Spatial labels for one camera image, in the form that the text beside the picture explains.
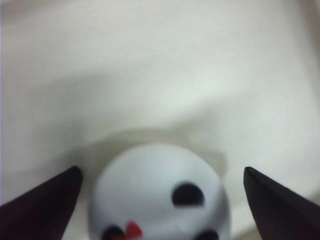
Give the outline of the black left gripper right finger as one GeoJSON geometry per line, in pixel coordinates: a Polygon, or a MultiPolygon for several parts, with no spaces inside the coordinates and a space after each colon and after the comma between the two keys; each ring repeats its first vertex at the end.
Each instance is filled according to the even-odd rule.
{"type": "Polygon", "coordinates": [[[243,173],[247,202],[263,240],[318,240],[320,206],[247,166],[243,173]]]}

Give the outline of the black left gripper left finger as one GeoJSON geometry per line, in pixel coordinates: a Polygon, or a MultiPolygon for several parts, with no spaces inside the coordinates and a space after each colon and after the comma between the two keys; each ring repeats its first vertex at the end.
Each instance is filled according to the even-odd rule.
{"type": "Polygon", "coordinates": [[[72,166],[0,207],[2,240],[61,240],[83,182],[72,166]]]}

